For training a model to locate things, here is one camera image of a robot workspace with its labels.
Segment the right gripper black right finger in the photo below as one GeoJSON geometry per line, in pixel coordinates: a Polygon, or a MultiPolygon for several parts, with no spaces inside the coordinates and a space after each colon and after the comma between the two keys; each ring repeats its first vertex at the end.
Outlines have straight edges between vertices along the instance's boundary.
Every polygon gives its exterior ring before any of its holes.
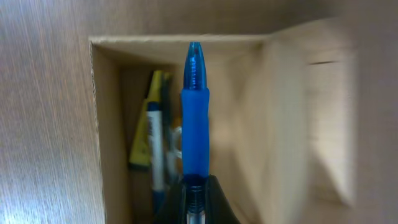
{"type": "Polygon", "coordinates": [[[206,224],[240,224],[214,175],[205,184],[205,216],[206,224]]]}

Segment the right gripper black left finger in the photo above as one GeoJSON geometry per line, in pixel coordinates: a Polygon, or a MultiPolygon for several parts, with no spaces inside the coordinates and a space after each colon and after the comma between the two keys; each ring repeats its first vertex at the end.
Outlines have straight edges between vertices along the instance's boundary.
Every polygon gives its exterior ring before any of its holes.
{"type": "Polygon", "coordinates": [[[186,224],[186,186],[183,180],[171,186],[165,202],[154,218],[154,224],[186,224]]]}

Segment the yellow highlighter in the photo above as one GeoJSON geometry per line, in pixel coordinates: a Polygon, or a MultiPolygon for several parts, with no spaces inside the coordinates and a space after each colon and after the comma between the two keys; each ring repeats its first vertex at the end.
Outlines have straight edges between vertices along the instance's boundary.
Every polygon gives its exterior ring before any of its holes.
{"type": "Polygon", "coordinates": [[[139,119],[135,129],[135,135],[129,155],[129,167],[132,170],[145,171],[150,167],[150,149],[147,142],[147,104],[148,102],[160,103],[160,89],[162,87],[162,76],[164,71],[152,72],[150,85],[144,98],[139,113],[139,119]]]}

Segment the yellow tape roll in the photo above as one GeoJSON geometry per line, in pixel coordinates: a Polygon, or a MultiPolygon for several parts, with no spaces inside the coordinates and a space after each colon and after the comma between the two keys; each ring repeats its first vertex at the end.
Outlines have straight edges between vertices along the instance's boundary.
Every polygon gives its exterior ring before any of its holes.
{"type": "Polygon", "coordinates": [[[175,118],[172,122],[172,152],[181,159],[181,136],[182,136],[182,119],[180,117],[175,118]]]}

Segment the blue capped whiteboard marker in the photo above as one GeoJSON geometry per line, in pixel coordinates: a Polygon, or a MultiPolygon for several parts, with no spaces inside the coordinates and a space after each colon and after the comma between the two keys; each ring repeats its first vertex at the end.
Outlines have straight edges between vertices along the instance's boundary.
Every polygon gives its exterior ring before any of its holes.
{"type": "Polygon", "coordinates": [[[147,138],[151,150],[152,198],[154,213],[156,214],[165,198],[165,166],[160,104],[155,101],[148,102],[146,115],[148,124],[147,138]]]}

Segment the blue ballpoint pen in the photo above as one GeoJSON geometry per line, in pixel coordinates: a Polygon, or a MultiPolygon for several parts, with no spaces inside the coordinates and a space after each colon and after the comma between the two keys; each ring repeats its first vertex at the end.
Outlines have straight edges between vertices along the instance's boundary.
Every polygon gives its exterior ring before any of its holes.
{"type": "Polygon", "coordinates": [[[210,92],[201,43],[190,42],[184,68],[182,103],[182,165],[186,186],[187,223],[205,223],[205,184],[209,176],[210,92]]]}

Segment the brown cardboard box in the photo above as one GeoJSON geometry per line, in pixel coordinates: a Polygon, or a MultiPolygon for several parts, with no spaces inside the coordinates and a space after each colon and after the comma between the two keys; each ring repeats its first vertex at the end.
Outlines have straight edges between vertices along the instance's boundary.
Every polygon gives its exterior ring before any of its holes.
{"type": "Polygon", "coordinates": [[[149,174],[127,166],[153,70],[182,109],[183,61],[200,41],[210,89],[210,172],[242,223],[315,223],[319,198],[354,205],[354,53],[337,19],[263,35],[90,37],[107,223],[149,223],[149,174]]]}

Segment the black ballpoint pen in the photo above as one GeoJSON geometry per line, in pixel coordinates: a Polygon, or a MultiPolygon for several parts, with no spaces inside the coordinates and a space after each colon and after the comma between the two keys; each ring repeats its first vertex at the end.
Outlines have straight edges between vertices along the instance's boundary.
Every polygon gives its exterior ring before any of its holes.
{"type": "Polygon", "coordinates": [[[170,75],[162,72],[160,80],[160,102],[162,109],[162,126],[164,132],[165,146],[166,146],[166,168],[169,176],[169,183],[172,184],[178,179],[178,171],[176,165],[176,154],[174,149],[174,139],[172,129],[172,116],[170,104],[170,75]]]}

